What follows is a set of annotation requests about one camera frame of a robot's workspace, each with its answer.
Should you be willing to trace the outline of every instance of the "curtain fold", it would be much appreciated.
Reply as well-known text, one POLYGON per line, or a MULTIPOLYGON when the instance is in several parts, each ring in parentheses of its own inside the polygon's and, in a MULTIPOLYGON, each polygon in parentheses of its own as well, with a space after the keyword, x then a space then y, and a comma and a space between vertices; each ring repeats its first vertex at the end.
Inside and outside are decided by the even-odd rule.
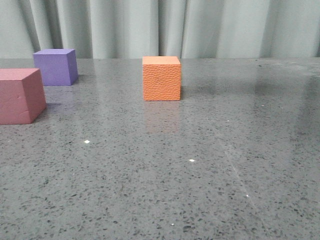
POLYGON ((319 57, 319 0, 1 0, 0 58, 319 57))

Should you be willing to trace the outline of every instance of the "pink cube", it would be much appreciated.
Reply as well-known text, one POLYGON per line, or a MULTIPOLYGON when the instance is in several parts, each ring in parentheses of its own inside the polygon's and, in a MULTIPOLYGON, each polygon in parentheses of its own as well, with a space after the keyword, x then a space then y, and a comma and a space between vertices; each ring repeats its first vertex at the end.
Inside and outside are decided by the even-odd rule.
POLYGON ((45 108, 38 68, 0 68, 0 125, 31 124, 45 108))

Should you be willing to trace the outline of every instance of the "gray countertop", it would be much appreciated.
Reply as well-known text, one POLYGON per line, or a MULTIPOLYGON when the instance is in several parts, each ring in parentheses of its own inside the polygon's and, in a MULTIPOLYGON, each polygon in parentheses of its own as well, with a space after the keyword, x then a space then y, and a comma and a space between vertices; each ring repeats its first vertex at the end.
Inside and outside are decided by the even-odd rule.
POLYGON ((0 239, 318 240, 320 59, 181 63, 181 101, 146 102, 141 59, 78 59, 0 125, 0 239))

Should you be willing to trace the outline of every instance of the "foam block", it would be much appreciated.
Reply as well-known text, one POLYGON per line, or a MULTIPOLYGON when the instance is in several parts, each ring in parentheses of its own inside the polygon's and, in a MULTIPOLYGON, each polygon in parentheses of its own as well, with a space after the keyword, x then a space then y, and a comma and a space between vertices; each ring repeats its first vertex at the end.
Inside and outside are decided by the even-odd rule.
POLYGON ((78 79, 74 49, 44 49, 33 54, 44 86, 71 86, 78 79))
POLYGON ((38 68, 0 68, 0 125, 31 124, 45 108, 38 68))
POLYGON ((176 56, 144 56, 143 99, 177 101, 181 91, 181 64, 176 56))

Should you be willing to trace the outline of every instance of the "cube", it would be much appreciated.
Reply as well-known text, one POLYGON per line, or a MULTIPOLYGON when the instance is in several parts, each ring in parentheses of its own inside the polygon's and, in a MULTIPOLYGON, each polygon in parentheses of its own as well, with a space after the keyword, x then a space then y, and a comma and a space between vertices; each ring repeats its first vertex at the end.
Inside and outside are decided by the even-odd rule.
POLYGON ((0 69, 0 125, 31 124, 45 108, 38 68, 0 69))
POLYGON ((78 79, 74 49, 44 49, 33 54, 44 86, 71 86, 78 79))
POLYGON ((143 99, 177 101, 181 92, 181 64, 176 56, 144 56, 143 99))

